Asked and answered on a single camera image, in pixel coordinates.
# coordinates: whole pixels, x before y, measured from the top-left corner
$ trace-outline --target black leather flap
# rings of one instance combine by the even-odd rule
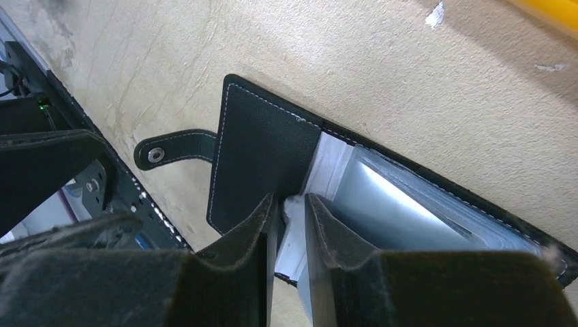
[[[300,192],[322,120],[236,75],[225,77],[207,221],[225,234],[268,193]]]

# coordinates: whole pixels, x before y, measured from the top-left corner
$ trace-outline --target beige wall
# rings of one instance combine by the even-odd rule
[[[204,222],[209,165],[144,173],[132,150],[178,129],[216,130],[227,73],[578,248],[578,41],[505,1],[444,1],[436,29],[425,25],[435,0],[0,4],[196,249],[217,237]],[[565,70],[535,67],[555,64]]]

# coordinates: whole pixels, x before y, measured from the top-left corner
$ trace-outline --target yellow object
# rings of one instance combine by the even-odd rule
[[[578,0],[511,0],[511,2],[578,39]]]

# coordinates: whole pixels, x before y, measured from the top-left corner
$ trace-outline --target screw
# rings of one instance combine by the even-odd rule
[[[99,189],[100,189],[100,186],[98,185],[98,182],[95,179],[93,179],[92,181],[89,181],[87,183],[87,191],[98,192]]]

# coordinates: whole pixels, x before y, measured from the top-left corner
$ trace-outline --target wallet strap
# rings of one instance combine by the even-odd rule
[[[185,159],[201,159],[212,164],[216,140],[217,134],[205,129],[185,129],[147,138],[136,145],[134,162],[141,170]]]

